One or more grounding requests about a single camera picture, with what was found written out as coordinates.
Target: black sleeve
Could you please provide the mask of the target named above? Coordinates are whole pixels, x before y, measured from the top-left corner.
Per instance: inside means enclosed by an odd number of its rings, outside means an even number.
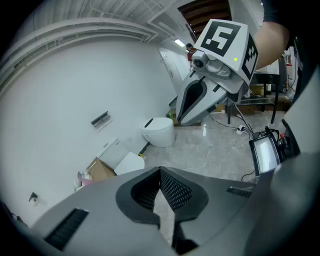
[[[286,48],[293,46],[295,38],[295,25],[292,19],[292,3],[288,0],[262,0],[264,15],[263,22],[274,22],[284,26],[290,31],[289,42]]]

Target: brown slatted panel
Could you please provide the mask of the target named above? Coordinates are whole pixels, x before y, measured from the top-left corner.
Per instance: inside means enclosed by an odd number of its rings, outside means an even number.
[[[196,0],[178,8],[199,38],[210,19],[231,20],[228,0]]]

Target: person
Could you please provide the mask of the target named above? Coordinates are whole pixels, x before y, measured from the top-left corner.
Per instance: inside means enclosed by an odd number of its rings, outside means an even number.
[[[191,43],[187,43],[186,50],[188,51],[187,57],[188,57],[188,61],[190,62],[190,68],[191,68],[192,55],[194,55],[194,53],[197,51],[197,49],[194,48]]]
[[[294,46],[298,63],[295,102],[307,86],[318,62],[318,39],[315,37],[318,22],[311,20],[317,17],[316,8],[312,8],[308,1],[297,4],[289,0],[262,0],[262,4],[263,23],[254,36],[259,52],[256,69],[273,63],[286,49]]]

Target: ceiling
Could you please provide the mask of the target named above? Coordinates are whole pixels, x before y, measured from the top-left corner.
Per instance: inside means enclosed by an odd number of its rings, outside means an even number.
[[[190,32],[199,38],[210,19],[231,21],[228,0],[197,0],[178,8],[190,26]]]
[[[81,40],[121,37],[165,43],[184,35],[189,39],[177,7],[190,1],[45,0],[28,16],[0,60],[0,91],[39,58]]]

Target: gray marble floor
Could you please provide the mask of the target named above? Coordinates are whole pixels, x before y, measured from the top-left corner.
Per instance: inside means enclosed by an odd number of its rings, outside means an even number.
[[[283,133],[285,127],[281,119],[284,112],[277,111],[273,124],[270,124],[272,112],[256,111],[244,116],[254,132],[264,131],[265,126]],[[216,121],[227,124],[227,115],[211,114]],[[231,117],[229,126],[244,125],[237,117]],[[241,181],[241,177],[254,170],[254,162],[249,146],[249,135],[238,135],[235,129],[224,127],[206,116],[201,126],[176,127],[176,141],[170,147],[150,145],[144,152],[145,166],[167,166],[184,171],[227,180]],[[253,181],[254,174],[244,178]],[[161,191],[156,196],[154,213],[160,217],[160,233],[171,245],[175,214]]]

